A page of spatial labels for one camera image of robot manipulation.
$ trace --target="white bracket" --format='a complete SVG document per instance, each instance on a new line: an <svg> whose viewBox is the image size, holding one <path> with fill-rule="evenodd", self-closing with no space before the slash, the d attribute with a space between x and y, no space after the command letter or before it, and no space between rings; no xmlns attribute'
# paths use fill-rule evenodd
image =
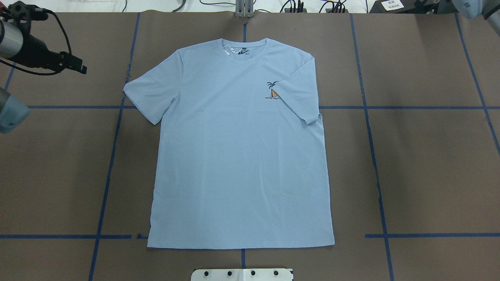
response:
<svg viewBox="0 0 500 281"><path fill-rule="evenodd" d="M293 281L288 268L197 269L191 281Z"/></svg>
<svg viewBox="0 0 500 281"><path fill-rule="evenodd" d="M236 17L253 18L254 0L236 0Z"/></svg>

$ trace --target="neckline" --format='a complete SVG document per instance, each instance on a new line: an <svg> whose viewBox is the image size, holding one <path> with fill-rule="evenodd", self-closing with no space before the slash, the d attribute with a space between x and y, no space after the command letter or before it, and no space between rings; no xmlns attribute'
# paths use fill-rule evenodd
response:
<svg viewBox="0 0 500 281"><path fill-rule="evenodd" d="M217 53L219 54L219 56L223 57L225 60L227 60L228 62L233 63L233 64L247 65L247 64L252 64L252 63L258 61L267 53L267 51L269 49L269 45L271 43L271 40L268 38L264 38L262 40L255 41L255 42L236 42L236 41L229 41L229 40L220 38L218 40L215 40L215 42L216 42ZM264 48L252 58L245 59L245 60L238 60L238 59L231 57L230 55L227 55L224 52L224 49L223 49L224 45L229 45L233 48L251 48L251 47L259 47L259 46L264 46Z"/></svg>

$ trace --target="embroidered logo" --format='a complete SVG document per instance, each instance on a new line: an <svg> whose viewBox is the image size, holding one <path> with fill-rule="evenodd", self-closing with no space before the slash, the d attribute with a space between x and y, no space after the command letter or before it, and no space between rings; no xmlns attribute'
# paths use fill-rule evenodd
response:
<svg viewBox="0 0 500 281"><path fill-rule="evenodd" d="M281 99L280 95L277 92L275 92L275 90L273 90L273 87L276 85L276 83L278 83L278 81L267 82L267 85L271 90L271 95L266 97L266 99L274 99L274 100Z"/></svg>

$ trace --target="white floor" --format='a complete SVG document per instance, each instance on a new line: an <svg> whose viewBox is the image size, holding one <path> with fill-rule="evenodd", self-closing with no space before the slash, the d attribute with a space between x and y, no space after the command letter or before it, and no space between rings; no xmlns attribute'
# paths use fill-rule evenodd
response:
<svg viewBox="0 0 500 281"><path fill-rule="evenodd" d="M37 5L41 8L50 9L54 12L121 12L126 4L126 0L23 0L26 4ZM202 0L205 3L229 2L235 0ZM254 9L265 9L272 13L278 13L287 0L256 0ZM3 0L6 6L17 2L17 0ZM125 12L142 12L146 10L157 10L171 12L181 5L182 0L127 0ZM368 7L371 8L375 0L368 0ZM308 13L318 13L323 0L306 0L304 8ZM345 7L350 13L366 13L367 4L365 0L346 0ZM331 4L326 4L326 8L331 8ZM199 0L187 0L184 8L180 12L219 12L235 11L234 5L218 4L204 5Z"/></svg>

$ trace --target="white metal plate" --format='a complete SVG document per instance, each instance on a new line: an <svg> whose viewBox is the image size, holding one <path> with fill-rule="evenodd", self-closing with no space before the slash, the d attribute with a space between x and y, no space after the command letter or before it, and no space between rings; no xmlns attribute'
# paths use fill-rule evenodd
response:
<svg viewBox="0 0 500 281"><path fill-rule="evenodd" d="M246 268L246 269L197 269L191 281L293 281L293 269Z"/></svg>

